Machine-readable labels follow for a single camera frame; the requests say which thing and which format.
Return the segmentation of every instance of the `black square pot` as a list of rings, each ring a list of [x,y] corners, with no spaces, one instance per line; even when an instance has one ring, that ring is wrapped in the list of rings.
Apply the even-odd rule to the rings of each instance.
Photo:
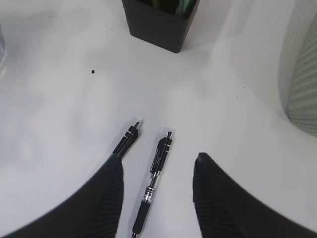
[[[122,2],[132,36],[178,53],[182,49],[200,0],[192,2],[183,18],[157,10],[146,4],[145,0]]]

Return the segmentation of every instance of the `pen grip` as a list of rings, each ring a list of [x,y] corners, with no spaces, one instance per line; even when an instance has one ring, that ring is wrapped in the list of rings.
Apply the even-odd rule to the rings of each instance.
[[[138,212],[138,216],[135,220],[132,232],[136,234],[140,234],[145,223],[145,219],[147,217],[148,211],[150,208],[150,203],[142,201],[141,206]]]

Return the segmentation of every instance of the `black pen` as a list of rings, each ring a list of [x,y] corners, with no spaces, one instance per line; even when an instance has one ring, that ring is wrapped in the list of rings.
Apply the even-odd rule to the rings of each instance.
[[[129,130],[125,133],[124,137],[120,140],[119,144],[113,151],[113,155],[116,155],[122,158],[125,153],[129,150],[132,144],[139,137],[138,126],[139,122],[137,122],[134,126],[130,126]]]
[[[139,208],[139,212],[132,229],[132,238],[137,238],[142,231],[143,225],[145,223],[145,220],[146,220],[146,217],[149,212],[149,208],[153,199],[155,188],[158,184],[160,173],[163,170],[164,163],[166,161],[167,154],[172,143],[171,136],[172,136],[172,132],[169,132],[167,134],[167,137],[159,141],[157,151],[156,151],[156,154],[151,166],[151,170],[150,170],[152,181],[145,190],[145,194],[141,202],[141,206]]]

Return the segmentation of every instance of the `white desk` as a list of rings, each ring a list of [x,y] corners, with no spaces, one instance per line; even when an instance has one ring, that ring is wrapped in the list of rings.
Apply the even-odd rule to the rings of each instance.
[[[316,11],[315,0],[203,0],[176,55],[131,37],[118,0],[0,1],[0,236],[73,194],[133,119],[145,123],[123,162],[117,237],[130,234],[165,127],[175,141],[144,237],[200,237],[192,177],[202,151],[317,231],[317,139],[280,102]]]

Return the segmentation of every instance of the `green leaf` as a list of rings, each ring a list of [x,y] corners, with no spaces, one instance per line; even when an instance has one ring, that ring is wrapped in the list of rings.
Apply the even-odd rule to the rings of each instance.
[[[186,13],[188,7],[189,7],[189,4],[192,0],[184,0],[184,10],[183,10],[183,14]]]
[[[160,9],[160,0],[152,0],[153,7]]]
[[[184,15],[184,6],[185,0],[179,0],[179,5],[175,13],[176,16],[182,17]]]

